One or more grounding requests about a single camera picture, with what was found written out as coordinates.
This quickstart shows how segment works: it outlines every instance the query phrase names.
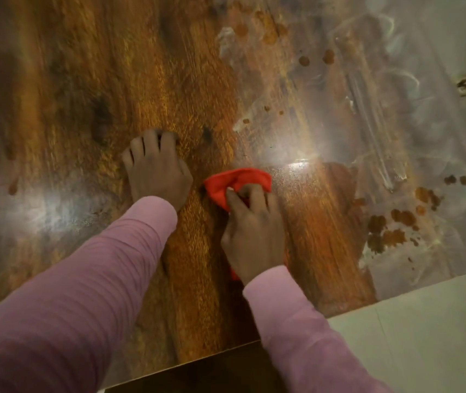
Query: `hand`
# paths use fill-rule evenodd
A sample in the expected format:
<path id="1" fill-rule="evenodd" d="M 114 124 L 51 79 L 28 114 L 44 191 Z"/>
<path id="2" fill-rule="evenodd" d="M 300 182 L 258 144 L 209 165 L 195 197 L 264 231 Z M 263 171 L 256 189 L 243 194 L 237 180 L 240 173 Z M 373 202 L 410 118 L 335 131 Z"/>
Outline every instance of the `hand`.
<path id="1" fill-rule="evenodd" d="M 247 285 L 284 264 L 284 224 L 273 193 L 264 194 L 262 186 L 249 184 L 239 195 L 249 198 L 249 208 L 232 189 L 226 191 L 231 214 L 221 243 L 229 264 Z"/>
<path id="2" fill-rule="evenodd" d="M 193 177 L 176 155 L 176 134 L 150 129 L 134 138 L 122 154 L 133 202 L 146 196 L 168 201 L 178 212 L 186 203 Z"/>

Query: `forearm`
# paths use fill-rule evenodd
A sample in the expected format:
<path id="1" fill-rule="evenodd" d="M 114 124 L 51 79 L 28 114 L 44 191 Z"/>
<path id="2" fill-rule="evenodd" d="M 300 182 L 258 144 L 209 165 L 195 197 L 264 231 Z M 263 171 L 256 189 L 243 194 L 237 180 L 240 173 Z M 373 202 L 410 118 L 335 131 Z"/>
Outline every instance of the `forearm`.
<path id="1" fill-rule="evenodd" d="M 390 392 L 371 377 L 284 266 L 244 289 L 262 345 L 291 392 Z"/>
<path id="2" fill-rule="evenodd" d="M 96 391 L 176 220 L 170 204 L 143 198 L 1 302 L 0 391 Z"/>

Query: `wooden tabletop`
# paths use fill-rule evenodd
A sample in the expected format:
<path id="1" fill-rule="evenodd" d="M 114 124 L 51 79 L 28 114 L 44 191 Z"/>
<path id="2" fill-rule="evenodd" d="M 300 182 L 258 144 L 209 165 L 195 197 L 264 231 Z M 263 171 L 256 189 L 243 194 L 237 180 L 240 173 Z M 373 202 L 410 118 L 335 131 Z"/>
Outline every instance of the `wooden tabletop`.
<path id="1" fill-rule="evenodd" d="M 214 173 L 272 175 L 287 265 L 324 315 L 376 302 L 364 249 L 369 260 L 397 245 L 414 251 L 410 237 L 426 237 L 410 217 L 437 205 L 417 199 L 413 181 L 399 210 L 410 214 L 373 211 L 418 173 L 395 164 L 405 148 L 383 127 L 369 147 L 366 105 L 355 111 L 347 85 L 367 83 L 385 57 L 379 47 L 360 59 L 350 40 L 336 43 L 329 33 L 350 11 L 331 1 L 323 20 L 315 0 L 0 0 L 0 301 L 122 215 L 131 196 L 120 153 L 160 127 L 179 134 L 195 183 L 105 385 L 258 339 L 220 248 L 227 214 L 202 187 Z M 361 28 L 380 38 L 379 23 Z M 363 154 L 368 167 L 354 164 Z M 402 230 L 381 236 L 382 218 Z"/>

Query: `glossy surface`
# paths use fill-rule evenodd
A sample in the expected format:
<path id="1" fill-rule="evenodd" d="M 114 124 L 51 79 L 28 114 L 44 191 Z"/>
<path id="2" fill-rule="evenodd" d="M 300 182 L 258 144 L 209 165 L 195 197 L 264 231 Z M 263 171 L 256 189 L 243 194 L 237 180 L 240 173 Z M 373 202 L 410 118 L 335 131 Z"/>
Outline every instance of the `glossy surface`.
<path id="1" fill-rule="evenodd" d="M 179 133 L 195 185 L 106 385 L 257 339 L 202 190 L 230 168 L 273 176 L 328 317 L 466 273 L 466 130 L 399 9 L 0 0 L 0 301 L 127 209 L 120 152 L 148 127 Z"/>

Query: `cuff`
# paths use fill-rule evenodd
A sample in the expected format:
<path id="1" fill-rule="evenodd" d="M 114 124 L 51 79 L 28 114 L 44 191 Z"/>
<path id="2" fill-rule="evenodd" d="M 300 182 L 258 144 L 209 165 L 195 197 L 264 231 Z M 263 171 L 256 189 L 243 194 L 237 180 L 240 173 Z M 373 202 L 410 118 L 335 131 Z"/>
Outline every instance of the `cuff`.
<path id="1" fill-rule="evenodd" d="M 168 201 L 155 196 L 141 198 L 120 219 L 148 224 L 158 234 L 163 246 L 178 222 L 175 208 Z"/>
<path id="2" fill-rule="evenodd" d="M 298 310 L 312 307 L 285 266 L 277 266 L 256 276 L 243 291 L 253 312 L 256 327 L 266 342 Z"/>

